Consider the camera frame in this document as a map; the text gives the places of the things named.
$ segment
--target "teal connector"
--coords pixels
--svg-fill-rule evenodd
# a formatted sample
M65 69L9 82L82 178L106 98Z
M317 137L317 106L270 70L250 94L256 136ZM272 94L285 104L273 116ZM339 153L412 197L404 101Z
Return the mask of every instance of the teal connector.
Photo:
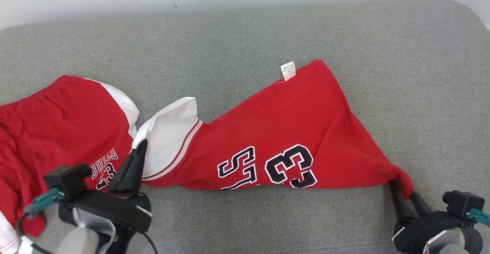
M486 226L490 227L490 215L488 215L485 212L482 212L476 208L472 208L468 213L467 216L472 219L473 221L477 221L479 223L483 223Z
M26 206L24 208L24 213L28 216L28 218L32 219L44 209L60 202L62 199L63 195L60 193L58 188L52 188L46 193L35 198L30 205Z

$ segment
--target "red fabric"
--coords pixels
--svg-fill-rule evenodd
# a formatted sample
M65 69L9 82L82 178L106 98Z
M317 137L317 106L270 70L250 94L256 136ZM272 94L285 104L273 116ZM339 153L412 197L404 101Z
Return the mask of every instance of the red fabric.
M232 157L241 151L233 167ZM146 183L212 190L259 184L344 188L391 179L399 180L405 197L412 193L408 175L387 160L328 67L315 60L203 124L182 162Z
M3 215L15 226L23 208L47 191L43 175L59 165L88 163L95 170L88 187L101 187L131 149L128 129L126 115L100 83L74 76L0 106ZM38 236L44 225L40 215L26 219L23 230Z

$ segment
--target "black cable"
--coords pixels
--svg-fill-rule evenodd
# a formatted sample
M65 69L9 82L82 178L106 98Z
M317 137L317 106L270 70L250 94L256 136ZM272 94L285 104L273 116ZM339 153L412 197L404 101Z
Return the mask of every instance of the black cable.
M24 219L27 217L28 215L27 214L23 214L19 220L17 221L17 224L15 225L15 231L17 231L17 235L19 235L19 237L22 237L22 236L25 236L26 234L24 233L24 231L22 231L22 222L24 221ZM38 244L36 243L32 243L31 244L31 247L35 250L37 250L38 252L41 252L42 254L53 254L52 252L49 252L47 251L46 249L40 247Z
M17 221L17 224L15 225L15 231L17 231L17 235L19 235L19 237L22 237L24 235L24 232L22 231L22 222L27 217L28 217L27 214L23 214Z
M152 239L150 238L150 236L148 236L147 233L145 232L140 232L140 234L142 234L143 236L145 236L145 238L148 240L148 242L152 245L153 249L154 249L154 252L155 254L158 254L158 251L156 250L156 247L155 247L155 244L153 243Z

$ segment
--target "red shorts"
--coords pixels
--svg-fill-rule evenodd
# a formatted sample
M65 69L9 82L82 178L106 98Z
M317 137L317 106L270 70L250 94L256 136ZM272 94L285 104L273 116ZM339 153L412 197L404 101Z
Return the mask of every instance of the red shorts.
M23 208L47 190L46 172L88 163L88 187L107 186L131 149L138 115L120 90L74 76L0 106L0 252L13 244L6 221L15 226ZM26 219L23 229L37 236L44 225L38 216Z

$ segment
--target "elastic waistband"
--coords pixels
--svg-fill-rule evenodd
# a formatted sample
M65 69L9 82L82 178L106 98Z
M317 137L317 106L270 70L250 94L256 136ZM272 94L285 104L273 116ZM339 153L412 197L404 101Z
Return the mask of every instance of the elastic waistband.
M16 102L12 102L12 103L0 106L0 113L2 111L5 111L5 110L15 109L20 104L35 101L38 98L44 97L47 93L53 92L54 90L57 90L58 88L63 87L63 85L71 84L73 82L80 82L82 80L85 80L85 79L80 78L80 77L76 77L76 76L68 76L68 75L61 76L61 77L57 78L49 86L43 88L42 90L39 90L38 92L34 93L33 95L30 95L29 97L20 99Z

